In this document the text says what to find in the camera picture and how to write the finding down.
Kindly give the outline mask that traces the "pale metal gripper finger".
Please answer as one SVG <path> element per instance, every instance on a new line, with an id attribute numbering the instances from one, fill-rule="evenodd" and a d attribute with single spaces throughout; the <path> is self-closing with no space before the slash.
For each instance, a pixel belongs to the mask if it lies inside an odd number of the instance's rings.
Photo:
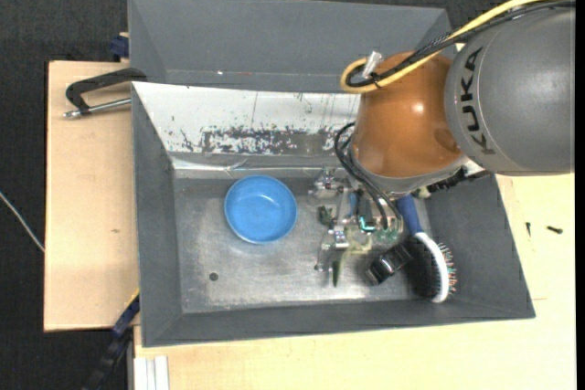
<path id="1" fill-rule="evenodd" d="M 338 272 L 348 248 L 349 241 L 343 231 L 328 230 L 321 238 L 314 269 L 319 272 Z"/>
<path id="2" fill-rule="evenodd" d="M 330 200 L 342 194 L 344 188 L 344 179 L 335 170 L 323 170 L 314 179 L 308 195 L 317 200 Z"/>

